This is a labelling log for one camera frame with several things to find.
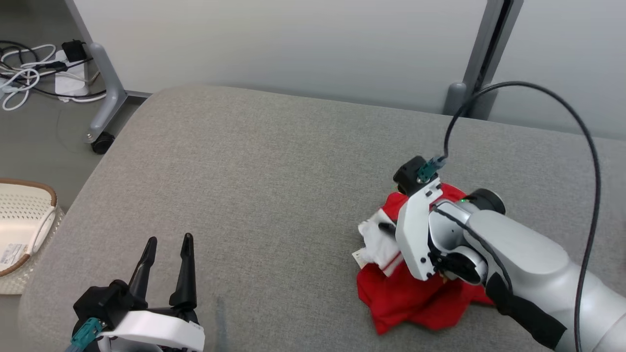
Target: white wall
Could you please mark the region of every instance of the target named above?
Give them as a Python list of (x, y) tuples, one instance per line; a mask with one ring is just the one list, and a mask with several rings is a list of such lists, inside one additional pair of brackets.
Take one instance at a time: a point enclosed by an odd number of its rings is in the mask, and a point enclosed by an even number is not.
[[(509, 80), (545, 85), (594, 135), (626, 140), (626, 3), (525, 0), (493, 83)], [(558, 103), (527, 88), (500, 90), (489, 119), (578, 131)]]
[(127, 90), (202, 81), (440, 112), (486, 0), (75, 0)]

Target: basket handle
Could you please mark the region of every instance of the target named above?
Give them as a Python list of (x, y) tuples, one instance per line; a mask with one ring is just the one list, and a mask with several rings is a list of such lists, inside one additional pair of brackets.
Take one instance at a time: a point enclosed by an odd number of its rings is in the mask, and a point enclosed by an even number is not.
[(8, 274), (14, 272), (19, 267), (21, 267), (30, 257), (31, 257), (30, 254), (23, 255), (22, 258), (19, 258), (19, 260), (17, 262), (15, 262), (15, 264), (13, 264), (12, 266), (9, 266), (8, 268), (6, 268), (3, 271), (0, 271), (0, 277), (8, 275)]
[(39, 182), (33, 182), (33, 181), (25, 181), (25, 180), (18, 180), (18, 179), (2, 179), (2, 178), (0, 178), (0, 184), (28, 186), (28, 187), (35, 187), (35, 188), (43, 189), (46, 192), (50, 193), (50, 206), (56, 207), (56, 192), (49, 185), (45, 185), (45, 184), (41, 184)]

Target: white cable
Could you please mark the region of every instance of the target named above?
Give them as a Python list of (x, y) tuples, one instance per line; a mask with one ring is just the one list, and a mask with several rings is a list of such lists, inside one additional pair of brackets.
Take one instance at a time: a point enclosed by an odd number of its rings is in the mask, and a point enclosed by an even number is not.
[[(20, 68), (15, 68), (12, 66), (9, 66), (8, 64), (6, 64), (4, 62), (4, 60), (11, 56), (11, 55), (16, 55), (18, 53), (27, 53), (30, 52), (30, 50), (28, 49), (22, 49), (22, 50), (14, 50), (14, 51), (9, 51), (8, 53), (5, 53), (4, 55), (2, 55), (0, 57), (0, 62), (4, 63), (6, 66), (10, 67), (9, 68), (5, 68), (5, 67), (0, 67), (2, 70), (4, 70), (4, 72), (0, 72), (0, 73), (8, 73), (8, 74), (13, 74), (13, 77), (11, 77), (10, 80), (4, 82), (2, 85), (0, 85), (0, 88), (2, 89), (3, 92), (5, 93), (9, 93), (9, 95), (4, 99), (3, 103), (2, 103), (2, 109), (4, 111), (13, 111), (19, 107), (21, 107), (22, 105), (24, 105), (24, 103), (26, 103), (26, 100), (28, 99), (28, 95), (30, 94), (30, 89), (34, 86), (37, 85), (37, 83), (39, 83), (39, 80), (41, 79), (41, 74), (37, 71), (34, 70), (32, 67), (35, 67), (36, 65), (41, 65), (41, 64), (45, 64), (45, 63), (50, 63), (49, 59), (52, 57), (52, 55), (54, 55), (54, 53), (56, 52), (56, 46), (53, 44), (44, 44), (44, 45), (39, 45), (34, 47), (32, 50), (38, 50), (38, 49), (42, 49), (42, 48), (52, 48), (52, 50), (50, 51), (50, 54), (47, 55), (42, 61), (38, 61), (38, 62), (34, 62), (34, 63), (24, 63), (20, 66)], [(10, 84), (15, 81), (18, 77), (23, 77), (26, 79), (26, 85), (20, 88), (17, 87), (13, 87), (10, 86)], [(7, 107), (7, 103), (9, 102), (9, 100), (14, 97), (15, 95), (17, 95), (20, 91), (24, 92), (24, 97), (22, 98), (22, 100), (15, 106), (8, 108)]]
[[(9, 66), (8, 64), (6, 64), (4, 62), (4, 60), (11, 56), (11, 55), (16, 55), (18, 53), (29, 53), (34, 50), (39, 50), (42, 48), (51, 48), (51, 52), (49, 55), (47, 55), (43, 60), (41, 61), (37, 61), (37, 62), (30, 62), (30, 63), (23, 63), (20, 65), (19, 68), (15, 68), (12, 66)], [(46, 77), (49, 75), (54, 75), (57, 74), (59, 76), (62, 77), (67, 77), (67, 78), (71, 78), (72, 80), (78, 80), (78, 81), (83, 81), (85, 82), (87, 85), (92, 85), (93, 82), (96, 80), (96, 78), (98, 77), (98, 75), (100, 74), (100, 71), (97, 71), (95, 75), (93, 75), (90, 79), (85, 79), (79, 76), (76, 76), (72, 73), (69, 72), (56, 72), (56, 71), (47, 71), (47, 72), (38, 72), (37, 70), (34, 69), (34, 67), (36, 67), (37, 65), (46, 65), (46, 64), (50, 64), (50, 63), (55, 63), (55, 62), (63, 62), (63, 61), (58, 61), (58, 60), (50, 60), (50, 58), (56, 53), (56, 46), (53, 44), (43, 44), (43, 45), (39, 45), (36, 46), (34, 48), (32, 48), (31, 50), (28, 49), (22, 49), (22, 50), (14, 50), (14, 51), (9, 51), (8, 53), (4, 53), (2, 56), (0, 56), (0, 63), (6, 65), (6, 67), (0, 66), (0, 73), (5, 74), (5, 75), (13, 75), (11, 77), (10, 80), (2, 83), (0, 85), (0, 90), (2, 90), (5, 93), (9, 93), (8, 96), (4, 99), (3, 103), (2, 103), (2, 108), (5, 111), (12, 111), (15, 110), (17, 108), (19, 108), (20, 106), (24, 105), (24, 103), (26, 102), (26, 100), (28, 99), (28, 95), (30, 92), (30, 89), (32, 87), (34, 87), (35, 85), (37, 85), (37, 83), (39, 83), (39, 80), (42, 77)], [(26, 85), (20, 88), (16, 88), (11, 86), (11, 83), (13, 81), (15, 81), (17, 78), (22, 77), (24, 79), (26, 79)], [(24, 97), (22, 98), (22, 101), (20, 101), (17, 105), (11, 107), (11, 108), (7, 108), (7, 102), (14, 97), (16, 94), (18, 94), (19, 92), (23, 91), (24, 92)], [(104, 97), (106, 97), (106, 93), (100, 96), (95, 96), (92, 98), (85, 98), (85, 99), (81, 99), (81, 98), (69, 98), (72, 101), (75, 101), (77, 103), (90, 103), (92, 101), (97, 101), (100, 99), (103, 99)]]
[[(33, 72), (34, 73), (34, 78), (35, 78), (35, 82), (31, 84), (31, 79), (30, 79), (30, 75), (26, 76), (25, 73), (30, 73)], [(10, 84), (16, 80), (18, 77), (20, 76), (24, 76), (24, 77), (28, 77), (26, 78), (26, 86), (23, 87), (13, 87)], [(15, 75), (13, 75), (13, 77), (11, 77), (10, 80), (4, 82), (3, 84), (0, 85), (0, 89), (2, 89), (3, 92), (5, 93), (9, 93), (9, 95), (4, 99), (3, 103), (2, 103), (2, 109), (4, 111), (13, 111), (17, 108), (19, 108), (20, 106), (24, 105), (24, 103), (26, 103), (26, 99), (28, 99), (28, 94), (30, 92), (30, 89), (34, 86), (37, 85), (37, 83), (39, 83), (39, 72), (37, 72), (36, 70), (32, 69), (32, 68), (26, 68), (24, 70), (18, 71)], [(24, 98), (22, 98), (22, 101), (20, 101), (17, 105), (11, 107), (11, 108), (7, 108), (6, 107), (6, 103), (9, 102), (9, 100), (14, 97), (16, 94), (18, 94), (20, 91), (25, 91), (24, 94)]]
[(100, 99), (104, 99), (104, 98), (106, 98), (106, 93), (104, 93), (102, 95), (95, 96), (93, 98), (85, 98), (85, 99), (70, 98), (70, 100), (71, 101), (75, 101), (77, 103), (91, 103), (92, 101), (96, 101), (96, 100), (100, 100)]
[[(42, 61), (50, 60), (52, 55), (54, 55), (56, 53), (56, 46), (53, 45), (53, 44), (43, 44), (43, 45), (35, 46), (31, 50), (35, 51), (35, 50), (39, 50), (41, 48), (52, 48), (52, 51), (50, 52), (50, 54), (48, 56), (46, 56), (45, 59), (43, 59)], [(15, 55), (17, 53), (29, 53), (31, 50), (22, 49), (22, 50), (9, 51), (8, 53), (5, 53), (4, 55), (2, 55), (0, 57), (0, 61), (4, 62), (4, 59), (6, 59), (7, 57), (9, 57), (11, 55)]]

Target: teal connector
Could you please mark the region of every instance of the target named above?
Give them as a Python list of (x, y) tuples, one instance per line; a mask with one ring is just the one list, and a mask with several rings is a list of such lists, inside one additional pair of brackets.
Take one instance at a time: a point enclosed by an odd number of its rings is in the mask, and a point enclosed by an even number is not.
[(437, 170), (441, 169), (443, 165), (446, 165), (446, 159), (442, 157), (434, 157), (428, 160), (426, 164), (418, 170), (418, 182), (425, 184), (429, 182), (431, 178), (436, 174)]
[(72, 336), (71, 346), (66, 351), (82, 352), (102, 332), (102, 324), (96, 318), (89, 318)]

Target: black cable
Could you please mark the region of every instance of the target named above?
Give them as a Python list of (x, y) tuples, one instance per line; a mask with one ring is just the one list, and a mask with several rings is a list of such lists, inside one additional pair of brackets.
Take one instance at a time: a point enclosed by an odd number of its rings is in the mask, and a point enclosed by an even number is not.
[[(33, 49), (31, 49), (30, 47), (28, 47), (26, 45), (23, 45), (23, 44), (18, 43), (16, 41), (10, 41), (10, 40), (0, 40), (0, 44), (1, 43), (11, 44), (13, 46), (18, 46), (18, 47), (20, 46), (20, 47), (28, 50), (31, 54), (33, 54), (33, 56), (35, 57), (35, 61), (34, 62), (38, 63), (40, 61), (39, 60), (39, 56), (37, 55), (37, 53), (35, 53), (35, 51)], [(19, 62), (20, 63), (25, 64), (24, 58), (22, 57), (22, 51), (19, 48), (18, 48), (18, 58), (19, 58)]]
[(105, 89), (105, 90), (101, 90), (101, 91), (99, 91), (97, 93), (91, 93), (91, 94), (87, 94), (87, 95), (64, 95), (64, 94), (56, 94), (56, 93), (52, 93), (52, 92), (49, 92), (49, 91), (40, 90), (37, 87), (32, 87), (31, 89), (32, 90), (36, 90), (36, 91), (38, 91), (40, 93), (43, 93), (43, 94), (46, 94), (46, 95), (62, 96), (64, 98), (91, 98), (91, 97), (102, 95), (102, 94), (106, 93), (106, 89)]
[[(83, 60), (83, 61), (81, 61), (81, 62), (79, 62), (79, 63), (75, 63), (75, 64), (73, 64), (73, 65), (69, 65), (67, 68), (72, 68), (72, 67), (74, 67), (74, 66), (81, 65), (81, 64), (83, 64), (83, 63), (85, 63), (85, 62), (89, 62), (89, 61), (91, 61), (91, 60), (93, 60), (93, 58), (88, 58), (88, 59)], [(63, 69), (63, 70), (56, 70), (56, 71), (54, 71), (54, 73), (65, 72), (65, 71), (66, 71), (66, 69)], [(3, 74), (1, 74), (1, 73), (0, 73), (0, 77), (10, 79), (12, 76), (5, 76), (5, 75), (3, 75)], [(19, 80), (19, 78), (18, 78), (18, 79), (16, 79), (16, 80), (14, 80), (14, 83), (19, 83), (19, 84), (20, 84), (20, 85), (22, 85), (22, 86), (26, 86), (24, 83), (17, 82), (18, 80)], [(39, 89), (39, 88), (37, 88), (37, 87), (32, 87), (31, 89), (32, 89), (32, 90), (35, 90), (35, 91), (38, 91), (38, 92), (40, 92), (40, 93), (43, 93), (43, 94), (47, 94), (47, 95), (51, 95), (51, 96), (61, 96), (61, 97), (63, 97), (63, 98), (91, 98), (91, 97), (98, 96), (98, 95), (102, 95), (102, 94), (106, 93), (106, 90), (102, 90), (102, 91), (99, 91), (99, 92), (97, 92), (97, 93), (91, 93), (91, 94), (87, 94), (87, 95), (64, 95), (64, 94), (56, 94), (56, 93), (52, 93), (52, 92), (49, 92), (49, 91), (41, 90), (41, 89)]]
[[(55, 73), (65, 72), (65, 71), (67, 71), (68, 68), (72, 68), (72, 67), (75, 67), (75, 66), (78, 66), (78, 65), (82, 65), (83, 63), (87, 63), (87, 62), (89, 62), (91, 60), (93, 60), (93, 58), (85, 59), (85, 60), (77, 62), (77, 63), (75, 63), (73, 65), (69, 65), (69, 66), (67, 66), (65, 68), (60, 68), (58, 70), (43, 72), (43, 73), (47, 73), (47, 75), (43, 76), (43, 77), (40, 77), (40, 80), (42, 80), (44, 78), (48, 78), (48, 77), (54, 77)], [(3, 64), (5, 66), (7, 66), (10, 70), (16, 70), (16, 68), (10, 67), (10, 66), (8, 66), (7, 64), (5, 64), (5, 63), (3, 63), (1, 61), (0, 61), (0, 64)], [(0, 73), (0, 77), (10, 79), (13, 76), (7, 76), (5, 74)], [(14, 80), (14, 82), (17, 82), (17, 81), (26, 81), (26, 79), (24, 77), (18, 77), (18, 78), (16, 78)]]
[(480, 245), (483, 246), (483, 248), (485, 248), (487, 253), (489, 253), (493, 257), (493, 261), (496, 262), (496, 265), (500, 266), (500, 269), (502, 269), (502, 275), (505, 277), (506, 285), (508, 286), (508, 291), (510, 293), (513, 293), (513, 284), (511, 283), (511, 277), (509, 276), (508, 272), (506, 271), (506, 268), (505, 268), (504, 264), (502, 264), (502, 261), (500, 260), (500, 258), (498, 258), (498, 256), (496, 255), (496, 252), (493, 250), (493, 248), (491, 248), (489, 243), (487, 243), (487, 241), (485, 241), (483, 238), (481, 238), (477, 233), (474, 232), (474, 230), (470, 229), (467, 225), (462, 223), (460, 220), (458, 220), (457, 218), (453, 217), (452, 215), (446, 213), (445, 211), (440, 210), (439, 208), (437, 208), (436, 205), (433, 205), (433, 211), (435, 213), (439, 213), (439, 214), (447, 217), (448, 220), (454, 221), (457, 225), (459, 225), (459, 227), (461, 227), (463, 230), (467, 231), (472, 237), (474, 237), (474, 239), (476, 241), (478, 241), (480, 243)]
[[(0, 48), (0, 57), (4, 56), (4, 52), (5, 51), (9, 51), (9, 50), (12, 50), (12, 49), (20, 50), (21, 48), (19, 46), (15, 46), (15, 45), (7, 46), (5, 48)], [(4, 63), (2, 61), (0, 61), (0, 64), (2, 64), (5, 67), (8, 67), (10, 70), (13, 69), (12, 67), (10, 67), (9, 65), (7, 65), (6, 63)]]
[(522, 82), (522, 81), (502, 82), (502, 83), (497, 83), (495, 85), (491, 85), (487, 88), (483, 88), (482, 90), (472, 95), (469, 99), (467, 99), (463, 103), (463, 105), (461, 105), (461, 107), (459, 108), (459, 110), (456, 111), (454, 116), (452, 116), (452, 120), (450, 121), (450, 124), (448, 125), (448, 129), (446, 130), (446, 136), (443, 141), (444, 156), (439, 158), (439, 161), (442, 161), (443, 159), (447, 158), (449, 155), (448, 154), (448, 142), (450, 140), (450, 134), (452, 133), (452, 128), (454, 127), (454, 124), (459, 119), (461, 114), (463, 114), (479, 97), (489, 93), (490, 91), (493, 91), (502, 87), (508, 87), (508, 86), (524, 86), (524, 87), (532, 88), (534, 90), (542, 91), (546, 93), (547, 95), (550, 95), (559, 103), (561, 103), (561, 105), (563, 105), (567, 109), (567, 111), (569, 111), (572, 117), (574, 117), (574, 120), (576, 120), (576, 122), (578, 123), (578, 126), (583, 132), (583, 135), (585, 135), (585, 138), (587, 139), (587, 144), (589, 145), (589, 150), (591, 151), (591, 158), (593, 160), (593, 172), (595, 176), (595, 195), (593, 197), (593, 213), (592, 213), (592, 218), (591, 218), (591, 226), (589, 228), (589, 235), (587, 236), (587, 246), (585, 247), (583, 261), (580, 264), (580, 275), (578, 277), (578, 285), (576, 286), (576, 301), (575, 301), (576, 303), (574, 305), (574, 343), (576, 346), (576, 352), (580, 352), (582, 350), (582, 346), (580, 344), (580, 301), (582, 298), (583, 283), (585, 282), (587, 266), (589, 265), (589, 258), (591, 256), (591, 250), (593, 247), (593, 240), (595, 238), (595, 229), (596, 229), (596, 226), (598, 225), (598, 215), (600, 212), (600, 190), (601, 190), (602, 181), (600, 180), (600, 161), (598, 159), (598, 152), (595, 149), (595, 144), (593, 143), (593, 138), (591, 137), (591, 133), (589, 132), (589, 129), (587, 129), (587, 126), (585, 125), (583, 120), (580, 118), (578, 113), (576, 113), (574, 108), (572, 108), (572, 106), (569, 105), (563, 98), (561, 98), (556, 93), (549, 90), (548, 88), (544, 88), (540, 85), (536, 85), (536, 84), (528, 83), (528, 82)]

